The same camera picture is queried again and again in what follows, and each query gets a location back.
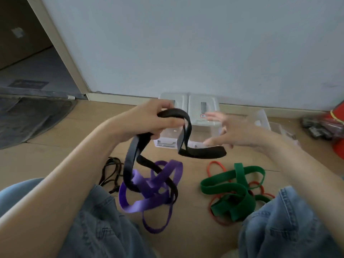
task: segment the green elastic band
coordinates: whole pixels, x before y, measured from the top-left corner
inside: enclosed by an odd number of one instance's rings
[[[258,172],[263,175],[258,186],[249,187],[245,175]],[[236,178],[237,183],[223,183]],[[256,208],[256,200],[269,202],[270,199],[263,195],[253,197],[248,190],[259,187],[265,178],[265,170],[259,166],[243,167],[242,163],[235,163],[234,170],[227,171],[201,181],[200,188],[204,194],[214,195],[228,193],[221,197],[219,201],[211,205],[211,210],[215,216],[228,214],[232,221],[245,219]]]

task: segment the brown door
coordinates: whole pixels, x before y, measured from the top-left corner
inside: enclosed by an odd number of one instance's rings
[[[27,0],[0,0],[0,69],[50,46]]]

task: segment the wooden floor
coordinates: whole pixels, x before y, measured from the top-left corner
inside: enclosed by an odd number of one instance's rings
[[[80,100],[74,110],[51,130],[28,143],[0,151],[2,164],[0,190],[30,178],[46,176],[97,125],[132,107]],[[270,118],[269,120],[293,130],[305,151],[333,172],[343,175],[344,160],[332,151],[328,142],[309,138],[295,119]],[[124,160],[128,146],[129,142],[118,145],[111,156]],[[209,160],[185,158],[179,156],[176,150],[156,148],[153,142],[144,150],[143,155],[153,161],[176,159],[184,164],[183,177],[178,185],[179,197],[174,205],[170,224],[158,235],[142,230],[162,257],[220,257],[221,254],[235,248],[240,223],[229,227],[215,223],[207,210],[211,196],[200,192],[199,183],[206,177],[206,166]],[[226,157],[219,161],[227,170],[232,169],[234,163],[237,162],[242,162],[244,166],[259,165],[267,169],[264,187],[268,193],[276,195],[280,188],[288,185],[278,168],[263,154],[251,148],[234,147],[228,151]],[[139,165],[135,167],[148,176],[148,169]],[[211,172],[216,174],[221,170],[212,166]],[[250,179],[258,180],[259,177],[252,176]],[[129,198],[138,199],[138,195],[131,193]],[[167,213],[168,208],[163,206],[147,211],[145,218],[150,225],[161,226],[166,221]],[[141,214],[132,214],[129,217],[142,227]]]

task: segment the black strap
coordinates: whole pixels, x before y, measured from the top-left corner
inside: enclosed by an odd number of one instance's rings
[[[107,178],[105,178],[105,169],[106,169],[107,166],[110,166],[110,165],[115,165],[114,171],[112,172],[111,175],[109,175]],[[110,194],[119,191],[119,185],[118,185],[117,181],[118,181],[118,178],[121,176],[122,165],[123,165],[123,163],[121,163],[121,160],[119,160],[119,158],[117,158],[117,157],[109,157],[108,160],[106,161],[105,166],[103,167],[103,170],[102,170],[102,173],[101,173],[101,179],[99,181],[99,185],[100,186],[104,186],[107,183],[113,181],[114,182],[114,188],[109,191]],[[115,179],[109,179],[115,173],[117,173]]]
[[[189,115],[184,110],[167,109],[159,112],[157,116],[161,118],[175,117],[185,119],[187,121],[187,126],[183,126],[183,130],[177,139],[177,148],[179,155],[198,159],[216,159],[226,156],[226,150],[222,146],[209,147],[204,149],[193,149],[187,146],[187,142],[190,138],[192,131],[192,125]],[[127,188],[131,191],[135,191],[138,193],[140,192],[139,188],[131,181],[132,169],[134,167],[135,160],[140,165],[153,169],[154,172],[157,174],[161,172],[161,168],[159,166],[155,165],[152,161],[141,156],[141,153],[144,150],[144,148],[148,145],[151,136],[152,133],[138,134],[132,139],[130,143],[123,166],[123,181]],[[177,186],[170,178],[167,178],[166,184],[168,187],[170,187],[171,193],[175,195],[175,202],[178,197]]]

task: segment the yellow string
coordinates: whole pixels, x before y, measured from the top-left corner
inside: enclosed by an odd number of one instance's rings
[[[337,117],[334,115],[334,113],[333,113],[332,110],[330,111],[330,114],[331,114],[331,116],[332,116],[336,121],[338,121],[338,122],[344,124],[344,121],[342,121],[342,120],[340,120],[339,118],[337,118]]]

